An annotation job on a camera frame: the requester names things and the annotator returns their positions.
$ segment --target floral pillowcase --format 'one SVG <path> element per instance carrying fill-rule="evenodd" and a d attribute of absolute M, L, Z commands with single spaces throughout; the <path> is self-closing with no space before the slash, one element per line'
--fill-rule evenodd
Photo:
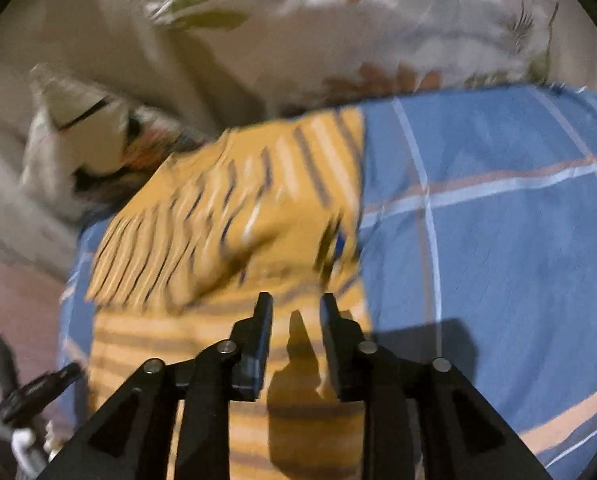
<path fill-rule="evenodd" d="M 157 108 L 56 72 L 32 69 L 36 115 L 21 187 L 62 218 L 125 200 L 174 152 L 213 140 Z"/>
<path fill-rule="evenodd" d="M 269 116 L 370 96 L 530 80 L 558 0 L 145 0 Z"/>

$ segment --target white fabric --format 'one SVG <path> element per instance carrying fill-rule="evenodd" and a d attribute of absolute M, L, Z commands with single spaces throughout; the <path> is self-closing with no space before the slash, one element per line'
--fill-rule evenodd
<path fill-rule="evenodd" d="M 136 193 L 165 159 L 215 140 L 165 112 L 46 65 L 32 70 L 36 113 L 23 189 L 62 218 Z"/>
<path fill-rule="evenodd" d="M 271 116 L 381 94 L 543 80 L 558 0 L 146 0 Z"/>
<path fill-rule="evenodd" d="M 208 134 L 222 126 L 175 47 L 144 18 L 141 0 L 13 0 L 0 16 L 0 246 L 66 276 L 78 228 L 18 186 L 34 115 L 29 72 L 40 62 L 166 108 Z"/>
<path fill-rule="evenodd" d="M 37 478 L 48 463 L 43 454 L 34 447 L 36 435 L 30 428 L 20 428 L 12 433 L 12 454 L 19 468 L 29 477 Z"/>

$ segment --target yellow striped towel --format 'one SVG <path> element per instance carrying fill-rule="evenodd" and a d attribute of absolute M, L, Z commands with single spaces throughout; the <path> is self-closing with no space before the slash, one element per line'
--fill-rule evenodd
<path fill-rule="evenodd" d="M 95 256 L 93 407 L 147 358 L 186 360 L 229 336 L 265 290 L 270 357 L 261 398 L 230 406 L 231 477 L 357 477 L 363 406 L 336 400 L 319 303 L 334 292 L 370 329 L 356 244 L 362 152 L 363 117 L 350 107 L 233 130 L 169 158 Z"/>

